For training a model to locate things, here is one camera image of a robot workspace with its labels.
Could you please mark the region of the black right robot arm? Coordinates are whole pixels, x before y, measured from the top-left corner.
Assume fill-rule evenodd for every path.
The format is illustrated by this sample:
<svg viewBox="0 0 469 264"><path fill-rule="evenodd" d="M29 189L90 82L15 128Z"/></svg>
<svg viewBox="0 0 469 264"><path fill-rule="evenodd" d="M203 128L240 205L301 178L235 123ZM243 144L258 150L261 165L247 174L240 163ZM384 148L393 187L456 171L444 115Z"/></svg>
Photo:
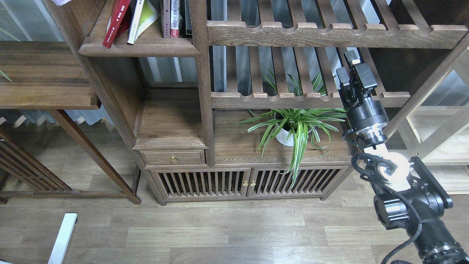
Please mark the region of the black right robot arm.
<svg viewBox="0 0 469 264"><path fill-rule="evenodd" d="M467 264L468 255L440 219L453 201L425 164L389 152L383 133L389 119L372 90L377 81L355 51L345 53L346 67L336 73L339 94L350 129L342 138L359 148L351 159L360 177L370 182L378 220L387 230L405 229L409 239L385 256L387 263L401 249L413 243L424 264Z"/></svg>

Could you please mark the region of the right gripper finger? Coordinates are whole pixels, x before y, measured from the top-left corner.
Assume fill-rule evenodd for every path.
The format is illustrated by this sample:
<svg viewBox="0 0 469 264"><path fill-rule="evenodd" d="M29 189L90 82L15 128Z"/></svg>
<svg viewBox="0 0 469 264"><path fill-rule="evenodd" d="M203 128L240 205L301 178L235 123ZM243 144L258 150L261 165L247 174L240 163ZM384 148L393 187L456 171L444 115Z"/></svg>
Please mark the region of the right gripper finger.
<svg viewBox="0 0 469 264"><path fill-rule="evenodd" d="M361 64L361 59L355 50L346 51L344 53L344 57L349 68L352 68L354 65Z"/></svg>
<svg viewBox="0 0 469 264"><path fill-rule="evenodd" d="M350 88L350 77L345 67L339 67L336 70L337 77L339 78L340 88L348 90Z"/></svg>

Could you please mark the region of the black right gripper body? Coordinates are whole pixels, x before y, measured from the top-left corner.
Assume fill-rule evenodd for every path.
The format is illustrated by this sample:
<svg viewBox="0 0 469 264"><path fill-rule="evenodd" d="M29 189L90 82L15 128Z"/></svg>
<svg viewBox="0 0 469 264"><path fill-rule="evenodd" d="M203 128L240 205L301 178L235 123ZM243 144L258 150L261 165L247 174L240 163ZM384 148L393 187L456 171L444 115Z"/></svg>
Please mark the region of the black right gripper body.
<svg viewBox="0 0 469 264"><path fill-rule="evenodd" d="M339 94L347 114L350 129L343 133L362 135L364 138L385 138L383 128L389 119L380 101L372 98L371 91L377 87L377 81L368 63L361 63L349 68L350 88L340 88Z"/></svg>

